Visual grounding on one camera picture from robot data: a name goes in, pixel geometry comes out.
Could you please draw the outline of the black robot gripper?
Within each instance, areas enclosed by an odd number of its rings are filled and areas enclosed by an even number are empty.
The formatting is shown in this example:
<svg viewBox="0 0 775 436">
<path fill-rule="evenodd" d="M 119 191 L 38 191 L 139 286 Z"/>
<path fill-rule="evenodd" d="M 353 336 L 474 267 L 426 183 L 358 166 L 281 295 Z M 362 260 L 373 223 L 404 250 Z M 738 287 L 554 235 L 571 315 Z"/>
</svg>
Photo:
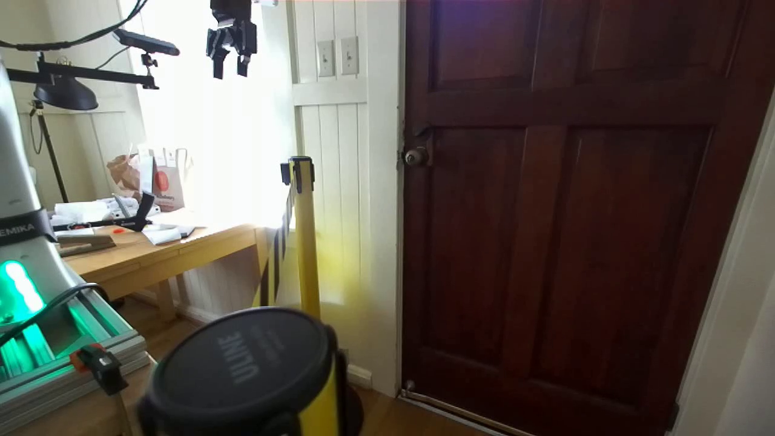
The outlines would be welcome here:
<svg viewBox="0 0 775 436">
<path fill-rule="evenodd" d="M 214 63 L 214 74 L 222 78 L 225 45 L 238 48 L 238 74 L 247 78 L 250 57 L 258 48 L 258 23 L 253 22 L 253 0 L 211 0 L 216 27 L 208 31 L 205 52 Z"/>
</svg>

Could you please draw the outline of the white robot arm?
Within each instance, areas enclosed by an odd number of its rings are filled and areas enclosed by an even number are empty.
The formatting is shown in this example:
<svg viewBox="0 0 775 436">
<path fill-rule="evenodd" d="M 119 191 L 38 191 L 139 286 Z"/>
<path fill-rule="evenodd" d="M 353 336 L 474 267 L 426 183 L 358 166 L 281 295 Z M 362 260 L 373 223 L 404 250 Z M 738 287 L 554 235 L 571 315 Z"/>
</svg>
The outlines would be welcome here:
<svg viewBox="0 0 775 436">
<path fill-rule="evenodd" d="M 81 267 L 88 280 L 82 280 L 56 250 L 23 149 L 13 74 L 8 66 L 0 66 L 0 253 L 2 263 L 23 272 L 20 278 L 2 274 L 6 324 L 20 327 L 42 310 L 54 310 L 56 300 L 73 298 L 84 287 L 101 286 L 106 300 L 122 300 L 242 250 L 253 250 L 254 262 L 262 262 L 267 238 L 254 224 L 238 223 L 159 247 L 144 247 L 141 239 L 134 239 L 119 247 L 115 260 L 100 262 L 94 253 L 84 253 Z"/>
</svg>

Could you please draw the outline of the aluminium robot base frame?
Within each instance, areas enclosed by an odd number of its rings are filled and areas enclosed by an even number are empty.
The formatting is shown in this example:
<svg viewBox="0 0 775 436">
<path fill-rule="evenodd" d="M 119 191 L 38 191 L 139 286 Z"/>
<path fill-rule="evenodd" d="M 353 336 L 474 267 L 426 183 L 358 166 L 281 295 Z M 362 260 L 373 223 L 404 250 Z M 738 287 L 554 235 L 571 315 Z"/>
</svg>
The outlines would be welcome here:
<svg viewBox="0 0 775 436">
<path fill-rule="evenodd" d="M 98 283 L 23 260 L 0 263 L 0 430 L 98 392 L 98 359 L 130 376 L 147 366 L 145 338 Z"/>
</svg>

